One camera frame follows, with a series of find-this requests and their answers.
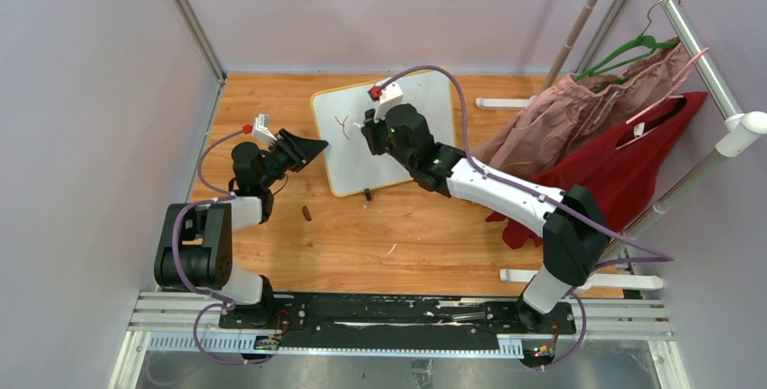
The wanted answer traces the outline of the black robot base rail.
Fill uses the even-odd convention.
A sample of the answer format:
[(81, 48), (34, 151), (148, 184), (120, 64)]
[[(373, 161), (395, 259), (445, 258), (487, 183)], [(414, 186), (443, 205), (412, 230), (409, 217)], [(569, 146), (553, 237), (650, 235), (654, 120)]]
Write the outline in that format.
[(276, 354), (519, 360), (541, 368), (589, 341), (670, 341), (649, 299), (565, 299), (525, 324), (513, 297), (281, 293), (268, 308), (226, 309), (192, 293), (144, 292), (128, 327), (157, 352), (232, 360)]

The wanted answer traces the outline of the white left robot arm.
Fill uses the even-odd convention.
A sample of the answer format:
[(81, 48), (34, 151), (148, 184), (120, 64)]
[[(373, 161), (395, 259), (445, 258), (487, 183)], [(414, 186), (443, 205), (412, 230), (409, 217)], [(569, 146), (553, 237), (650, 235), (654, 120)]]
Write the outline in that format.
[(167, 207), (153, 267), (158, 286), (210, 297), (228, 316), (255, 328), (286, 325), (289, 313), (276, 304), (269, 279), (235, 263), (233, 235), (268, 221), (272, 186), (328, 146), (285, 129), (265, 148), (250, 141), (237, 144), (231, 152), (233, 177), (217, 197)]

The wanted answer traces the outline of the brown marker cap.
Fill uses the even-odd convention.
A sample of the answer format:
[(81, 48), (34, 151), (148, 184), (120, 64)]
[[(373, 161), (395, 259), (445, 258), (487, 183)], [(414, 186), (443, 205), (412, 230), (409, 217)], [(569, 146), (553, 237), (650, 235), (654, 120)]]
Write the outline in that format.
[(311, 216), (311, 213), (310, 213), (310, 211), (309, 211), (308, 207), (304, 205), (304, 206), (301, 208), (301, 211), (302, 211), (302, 214), (303, 214), (303, 216), (304, 216), (305, 220), (306, 220), (307, 222), (311, 222), (311, 221), (312, 221), (312, 216)]

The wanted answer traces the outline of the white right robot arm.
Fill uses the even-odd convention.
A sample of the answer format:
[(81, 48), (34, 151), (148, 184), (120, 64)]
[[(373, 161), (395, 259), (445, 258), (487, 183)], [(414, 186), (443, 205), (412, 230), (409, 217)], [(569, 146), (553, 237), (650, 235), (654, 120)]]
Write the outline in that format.
[(485, 206), (542, 240), (543, 265), (511, 313), (529, 333), (553, 322), (556, 304), (586, 282), (609, 244), (610, 230), (588, 189), (535, 185), (486, 166), (436, 141), (411, 104), (397, 105), (382, 118), (368, 109), (361, 133), (372, 155), (393, 158), (420, 188)]

